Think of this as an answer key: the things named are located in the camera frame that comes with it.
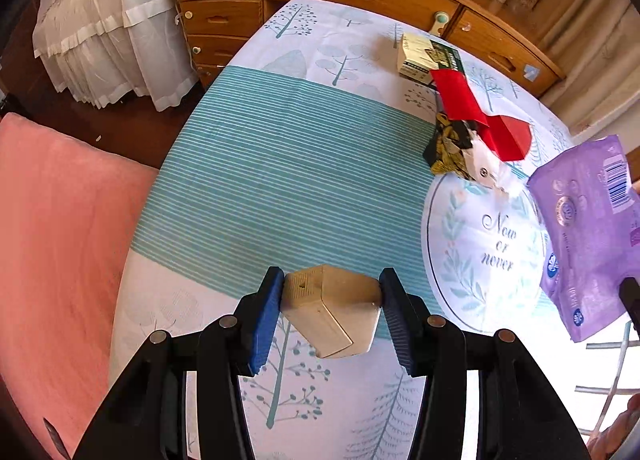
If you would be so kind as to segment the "pink pyjama legs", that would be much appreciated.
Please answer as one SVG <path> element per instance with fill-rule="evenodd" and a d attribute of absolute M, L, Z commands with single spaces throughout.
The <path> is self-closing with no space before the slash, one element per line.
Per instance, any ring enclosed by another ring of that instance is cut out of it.
<path fill-rule="evenodd" d="M 589 441 L 587 448 L 592 460 L 605 460 L 620 448 L 639 419 L 640 394 L 628 400 L 627 409 L 622 412 L 605 431 Z"/>

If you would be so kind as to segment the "cream lace furniture cover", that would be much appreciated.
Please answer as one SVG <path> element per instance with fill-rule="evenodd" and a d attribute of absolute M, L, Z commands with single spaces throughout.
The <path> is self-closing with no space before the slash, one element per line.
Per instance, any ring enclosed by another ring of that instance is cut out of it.
<path fill-rule="evenodd" d="M 161 112 L 196 82 L 175 0 L 40 0 L 32 45 L 55 91 L 96 108 L 134 92 Z"/>

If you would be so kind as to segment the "pink bed blanket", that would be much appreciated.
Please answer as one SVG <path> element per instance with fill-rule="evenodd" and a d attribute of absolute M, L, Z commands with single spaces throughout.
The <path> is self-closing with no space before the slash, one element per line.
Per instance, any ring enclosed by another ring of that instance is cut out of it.
<path fill-rule="evenodd" d="M 120 278 L 155 169 L 1 121 L 1 378 L 52 458 L 107 392 Z"/>

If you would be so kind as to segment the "crumpled gold black wrapper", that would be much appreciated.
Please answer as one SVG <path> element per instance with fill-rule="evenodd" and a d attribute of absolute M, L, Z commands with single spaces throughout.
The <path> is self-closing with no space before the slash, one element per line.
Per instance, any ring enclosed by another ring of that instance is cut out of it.
<path fill-rule="evenodd" d="M 485 144 L 472 123 L 435 117 L 435 130 L 423 158 L 435 175 L 454 173 L 463 180 L 506 193 L 508 167 Z"/>

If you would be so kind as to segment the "beige curtain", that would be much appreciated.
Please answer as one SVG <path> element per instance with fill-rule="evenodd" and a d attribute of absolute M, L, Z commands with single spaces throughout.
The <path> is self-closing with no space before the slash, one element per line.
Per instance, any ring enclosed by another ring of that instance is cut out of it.
<path fill-rule="evenodd" d="M 575 0 L 542 40 L 565 78 L 542 102 L 576 142 L 639 145 L 639 11 L 631 0 Z"/>

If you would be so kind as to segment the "beige cardboard box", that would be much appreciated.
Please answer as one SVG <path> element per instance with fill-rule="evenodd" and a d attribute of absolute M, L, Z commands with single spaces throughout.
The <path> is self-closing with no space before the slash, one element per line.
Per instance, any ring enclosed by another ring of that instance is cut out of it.
<path fill-rule="evenodd" d="M 320 358 L 368 353 L 381 306 L 377 279 L 326 264 L 286 275 L 280 302 Z"/>

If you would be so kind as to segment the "purple plastic wrapper bag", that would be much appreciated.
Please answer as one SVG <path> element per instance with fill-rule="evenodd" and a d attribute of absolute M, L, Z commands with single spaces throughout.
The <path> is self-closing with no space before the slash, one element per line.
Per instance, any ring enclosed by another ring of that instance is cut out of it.
<path fill-rule="evenodd" d="M 563 151 L 527 182 L 550 237 L 541 288 L 570 339 L 585 341 L 623 314 L 620 283 L 639 284 L 639 195 L 615 135 Z"/>

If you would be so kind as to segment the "tree-print teal tablecloth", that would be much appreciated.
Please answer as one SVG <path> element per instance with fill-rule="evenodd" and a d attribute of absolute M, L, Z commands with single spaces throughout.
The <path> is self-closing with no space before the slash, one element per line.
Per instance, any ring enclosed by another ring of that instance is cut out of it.
<path fill-rule="evenodd" d="M 488 115 L 530 125 L 494 191 L 435 176 L 423 150 L 435 92 L 396 68 L 401 35 L 425 32 L 320 0 L 291 0 L 250 38 L 195 107 L 165 159 L 120 283 L 110 384 L 151 332 L 202 330 L 257 290 L 269 266 L 393 267 L 430 312 L 464 330 L 510 328 L 585 434 L 619 364 L 628 316 L 570 341 L 539 287 L 555 272 L 524 184 L 573 146 L 552 111 L 458 49 Z M 318 358 L 282 316 L 268 362 L 241 379 L 258 459 L 407 459 L 424 387 L 398 364 L 384 318 L 370 352 Z"/>

